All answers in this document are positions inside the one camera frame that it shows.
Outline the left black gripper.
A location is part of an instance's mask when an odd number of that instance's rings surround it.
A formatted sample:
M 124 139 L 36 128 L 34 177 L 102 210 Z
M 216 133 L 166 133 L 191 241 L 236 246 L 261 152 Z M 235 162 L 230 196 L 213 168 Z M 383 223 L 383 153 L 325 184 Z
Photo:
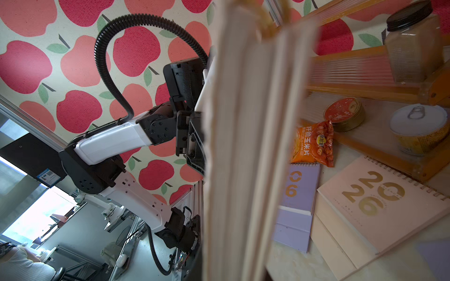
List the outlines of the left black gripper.
M 205 174 L 205 149 L 203 146 L 202 114 L 179 111 L 176 116 L 176 155 L 183 155 L 192 169 Z

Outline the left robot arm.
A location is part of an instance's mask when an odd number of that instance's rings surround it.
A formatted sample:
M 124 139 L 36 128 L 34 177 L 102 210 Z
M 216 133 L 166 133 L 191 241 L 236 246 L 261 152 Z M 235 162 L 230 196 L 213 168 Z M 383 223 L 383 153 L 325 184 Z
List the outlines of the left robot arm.
M 185 220 L 183 211 L 157 200 L 142 180 L 125 168 L 122 154 L 144 146 L 175 141 L 175 153 L 204 174 L 206 167 L 201 113 L 195 111 L 206 80 L 200 59 L 168 64 L 163 69 L 169 100 L 101 132 L 88 132 L 59 153 L 66 173 L 87 194 L 122 204 L 142 219 L 168 248 L 190 253 L 200 244 L 200 217 Z

